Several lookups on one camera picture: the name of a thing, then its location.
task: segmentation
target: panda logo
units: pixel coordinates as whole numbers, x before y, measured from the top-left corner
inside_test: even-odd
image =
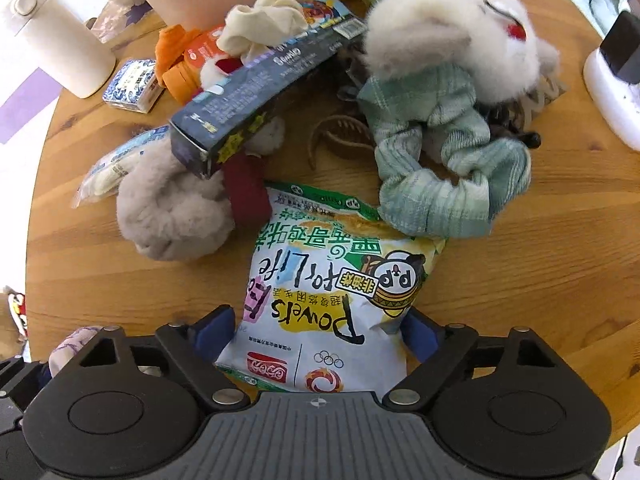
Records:
[[[376,292],[369,301],[389,317],[400,316],[413,303],[426,278],[425,260],[424,254],[405,251],[392,251],[384,257],[363,256],[360,270],[378,281]]]
[[[360,202],[356,198],[348,198],[345,202],[345,205],[349,209],[360,209]]]

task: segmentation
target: sticker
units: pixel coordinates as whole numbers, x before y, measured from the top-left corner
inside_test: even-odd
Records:
[[[371,299],[375,296],[378,288],[378,279],[357,270],[343,267],[336,287]]]
[[[351,18],[346,22],[340,23],[334,27],[334,30],[347,38],[347,40],[351,40],[356,36],[361,35],[363,32],[367,31],[367,25],[362,23],[358,18]]]
[[[218,152],[218,164],[224,164],[231,156],[235,155],[242,146],[242,140],[242,132],[228,136],[225,145]]]

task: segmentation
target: red eye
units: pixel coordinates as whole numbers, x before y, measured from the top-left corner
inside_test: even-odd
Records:
[[[527,40],[527,33],[524,30],[524,27],[519,23],[511,23],[510,25],[508,25],[507,33],[509,36],[511,36],[512,38],[515,38],[516,40],[520,40],[520,41]]]

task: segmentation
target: screw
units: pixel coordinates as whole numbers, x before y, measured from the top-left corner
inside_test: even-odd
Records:
[[[223,406],[232,406],[244,399],[244,393],[241,390],[236,390],[235,388],[224,388],[216,391],[211,398],[214,402],[222,404]]]
[[[413,390],[391,390],[389,400],[398,406],[411,406],[420,400],[420,394]]]

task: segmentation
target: purple floor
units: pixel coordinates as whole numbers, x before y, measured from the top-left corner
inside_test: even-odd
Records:
[[[37,68],[0,106],[0,143],[5,144],[60,95],[62,86]]]

